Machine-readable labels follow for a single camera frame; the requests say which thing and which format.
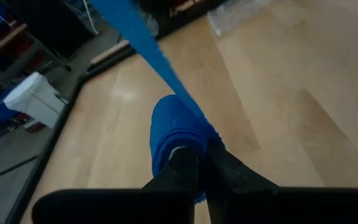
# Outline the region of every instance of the dark wall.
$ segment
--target dark wall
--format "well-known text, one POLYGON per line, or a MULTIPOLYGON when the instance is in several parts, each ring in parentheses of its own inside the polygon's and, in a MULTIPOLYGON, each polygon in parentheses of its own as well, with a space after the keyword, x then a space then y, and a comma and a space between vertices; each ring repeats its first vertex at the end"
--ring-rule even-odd
POLYGON ((67 58, 93 36, 62 0, 2 1, 28 25, 32 35, 67 58))

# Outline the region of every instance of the white cooler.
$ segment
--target white cooler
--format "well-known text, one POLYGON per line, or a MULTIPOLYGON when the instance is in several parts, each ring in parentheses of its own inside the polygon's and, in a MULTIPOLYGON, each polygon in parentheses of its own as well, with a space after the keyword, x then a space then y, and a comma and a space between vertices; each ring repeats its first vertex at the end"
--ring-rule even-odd
POLYGON ((25 113, 52 129, 65 107, 59 92, 38 72, 15 87, 4 103, 7 108, 25 113))

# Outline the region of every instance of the blue cloth wrap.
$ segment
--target blue cloth wrap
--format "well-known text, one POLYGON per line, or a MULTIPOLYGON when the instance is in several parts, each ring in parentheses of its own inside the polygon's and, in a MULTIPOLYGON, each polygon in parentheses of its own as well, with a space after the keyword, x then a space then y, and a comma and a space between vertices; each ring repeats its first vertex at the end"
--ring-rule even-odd
POLYGON ((150 127, 152 172, 156 176, 177 146, 189 146, 199 156, 206 152, 209 139, 220 141, 215 129, 179 81, 169 61, 154 41, 145 22, 130 0, 91 0, 93 6, 145 58, 176 95, 163 97, 156 105, 150 127))

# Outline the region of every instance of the gray floor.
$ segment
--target gray floor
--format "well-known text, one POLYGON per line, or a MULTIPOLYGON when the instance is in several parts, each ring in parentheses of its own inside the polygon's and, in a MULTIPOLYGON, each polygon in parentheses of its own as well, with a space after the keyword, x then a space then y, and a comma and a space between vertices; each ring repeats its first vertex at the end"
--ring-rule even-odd
MULTIPOLYGON (((63 97, 68 98, 73 91, 76 79, 86 71, 91 59, 112 47, 116 43, 118 35, 116 30, 107 28, 76 53, 76 57, 69 63, 73 69, 71 72, 55 68, 45 76, 53 81, 53 86, 63 97)), ((52 133, 53 131, 48 128, 43 128, 34 134, 28 133, 23 128, 18 128, 3 136, 0 139, 0 172, 37 155, 44 148, 52 133)), ((0 223, 6 219, 35 162, 0 176, 0 223)))

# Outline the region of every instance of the wooden floor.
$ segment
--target wooden floor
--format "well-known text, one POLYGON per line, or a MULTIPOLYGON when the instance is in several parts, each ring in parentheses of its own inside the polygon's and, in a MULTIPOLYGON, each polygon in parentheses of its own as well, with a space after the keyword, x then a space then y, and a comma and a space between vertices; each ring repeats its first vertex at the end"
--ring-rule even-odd
MULTIPOLYGON (((160 46, 247 166, 278 185, 358 187, 358 1, 278 1, 220 38, 204 17, 160 46)), ((29 207, 58 189, 146 184, 152 109, 171 93, 138 55, 87 83, 29 207)))

